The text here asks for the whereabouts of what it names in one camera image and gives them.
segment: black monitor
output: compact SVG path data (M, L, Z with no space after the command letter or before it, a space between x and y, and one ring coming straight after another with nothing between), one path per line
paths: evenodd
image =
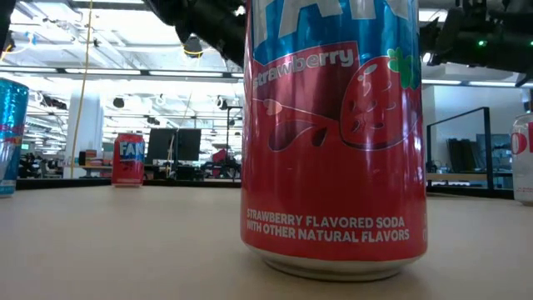
M174 148L170 160L176 161L176 153L177 160L197 161L200 159L201 129L153 128L150 131L147 164L151 164L154 159L167 160L169 158L168 152L172 137L174 137Z

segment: ceiling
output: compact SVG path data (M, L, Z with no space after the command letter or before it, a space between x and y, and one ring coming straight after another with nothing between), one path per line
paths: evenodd
M455 1L420 0L420 19L427 22L440 17ZM89 43L89 67L128 70L176 70L239 74L242 70L226 61L205 43L200 58L190 58L182 50L173 27L163 24L140 0L95 0L92 11L92 38ZM88 1L35 0L18 2L11 16L12 37L17 48L8 54L0 66L25 66L40 68L83 68L87 46ZM424 79L505 81L515 74L482 68L446 64L423 67ZM28 108L28 141L41 141L41 149L56 153L66 140L67 111L44 107L42 95L54 97L67 105L72 90L82 85L81 76L69 74L21 74L0 72L0 76L28 85L32 96ZM204 128L202 150L212 151L212 143L226 142L227 112L215 104L218 97L230 105L242 106L243 84L235 78L221 80L183 81L176 77L93 76L105 88L106 119L104 140L111 142L119 132L136 130L149 133L154 126L144 115L161 119L159 127L191 128L192 116L197 116L197 128ZM126 107L117 109L112 100L125 99ZM230 146L241 151L242 111L232 110L235 125L230 131Z

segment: white ceiling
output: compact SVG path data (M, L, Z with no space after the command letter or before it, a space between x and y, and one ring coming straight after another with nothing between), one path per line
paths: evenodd
M139 0L113 0L113 2L140 3ZM421 1L422 8L431 8L428 6L431 4L431 1ZM8 54L0 65L82 68L87 45L89 13L86 8L75 7L76 2L66 0L18 2L11 16L12 26L10 27L14 32L13 37L17 44L15 50L18 53ZM435 17L440 17L443 21L446 12L436 9L421 10L422 21L429 21ZM98 47L94 46L95 38L98 40ZM152 12L112 9L94 9L92 12L92 41L89 47L91 68L230 73L242 71L233 62L225 61L208 45L204 44L203 47L207 50L201 58L186 56L174 28L163 24ZM453 64L423 67L422 73L425 79L461 81L505 81L514 76L511 72L467 68ZM40 106L38 94L45 93L54 96L68 105L72 90L81 87L82 82L79 77L53 75L36 77L11 73L0 73L0 76L24 83L35 91L32 93L28 109L28 128L32 133L31 138L46 137L55 142L64 141L62 131L67 131L66 112ZM226 112L220 111L213 101L217 96L223 96L235 101L234 105L242 105L243 85L236 82L237 80L234 82L177 82L109 78L98 80L98 85L107 91L109 101L106 105L106 115L109 116L146 115L147 112L154 116L165 115L166 117L161 117L161 119L169 121L162 122L162 125L167 127L192 127L193 120L183 117L202 116L202 120L197 120L197 126L206 129L202 147L207 150L210 148L210 143L220 143L226 140L226 131L223 129L227 125L224 119ZM112 105L112 99L118 96L125 97L127 102L122 110ZM38 116L43 112L55 112L60 116ZM238 118L242 116L242 113L232 111L233 115ZM124 131L126 128L148 133L149 127L150 124L147 124L143 117L107 117L104 137L107 141L111 141L117 132ZM217 132L213 133L214 135L211 133L213 128ZM242 122L237 121L231 132L230 141L232 148L237 151L241 149L241 138L235 136L235 131L241 130Z

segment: fanta logo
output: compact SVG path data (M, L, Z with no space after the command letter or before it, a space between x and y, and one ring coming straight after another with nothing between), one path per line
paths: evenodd
M511 151L513 154L516 155L523 153L528 146L530 149L530 153L533 153L533 122L529 122L527 124L527 135L528 137L525 134L519 132L514 132L511 135Z
M267 6L281 0L255 0L252 2L254 47L268 39ZM408 19L408 0L386 0L386 3L399 18ZM281 13L279 38L295 33L298 27L300 11L311 5L317 5L322 17L342 15L341 4L349 3L351 18L354 20L372 20L376 18L374 0L285 0Z
M120 142L121 158L135 158L140 155L144 155L143 142Z

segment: red soda can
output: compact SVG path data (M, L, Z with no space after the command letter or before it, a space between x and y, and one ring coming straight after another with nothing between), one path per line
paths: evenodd
M142 135L119 133L113 153L112 184L140 187L144 178L144 139Z
M247 2L241 235L306 278L427 248L417 1Z

